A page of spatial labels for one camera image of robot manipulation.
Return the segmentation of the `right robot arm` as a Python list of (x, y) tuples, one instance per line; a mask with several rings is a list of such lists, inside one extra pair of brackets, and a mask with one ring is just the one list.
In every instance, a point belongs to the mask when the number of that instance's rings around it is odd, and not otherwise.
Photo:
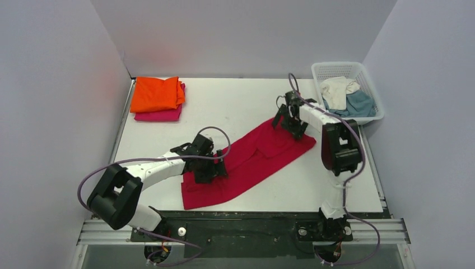
[(343, 172), (354, 173), (362, 163), (364, 154), (360, 145), (358, 123), (344, 121), (325, 110), (313, 99), (303, 99), (298, 92), (289, 91), (282, 96), (285, 100), (278, 108), (272, 122), (273, 128), (280, 125), (291, 133), (295, 140), (303, 138), (308, 126), (321, 135), (321, 158), (323, 166), (333, 173), (331, 187), (325, 195), (320, 211), (326, 218), (317, 224), (317, 233), (323, 240), (331, 240), (339, 233), (339, 226), (333, 219), (346, 216), (346, 180)]

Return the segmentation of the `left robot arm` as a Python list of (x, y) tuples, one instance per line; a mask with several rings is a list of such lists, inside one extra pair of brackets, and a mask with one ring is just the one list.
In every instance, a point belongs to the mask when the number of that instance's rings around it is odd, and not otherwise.
[(213, 141), (199, 133), (192, 142), (171, 148), (158, 158), (113, 163), (103, 169), (86, 207), (114, 230), (128, 225), (144, 229), (154, 241), (162, 240), (167, 225), (156, 209), (140, 204), (141, 193), (165, 179), (186, 173), (191, 173), (198, 184), (225, 177), (223, 159), (228, 153), (228, 149), (215, 150)]

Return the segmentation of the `red t-shirt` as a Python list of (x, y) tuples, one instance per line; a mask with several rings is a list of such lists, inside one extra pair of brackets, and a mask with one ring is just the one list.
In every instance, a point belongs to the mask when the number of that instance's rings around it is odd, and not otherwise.
[(181, 196), (184, 209), (192, 210), (228, 202), (278, 172), (316, 145), (303, 135), (295, 140), (281, 126), (269, 119), (225, 148), (227, 176), (214, 178), (210, 184), (198, 184), (193, 173), (183, 175)]

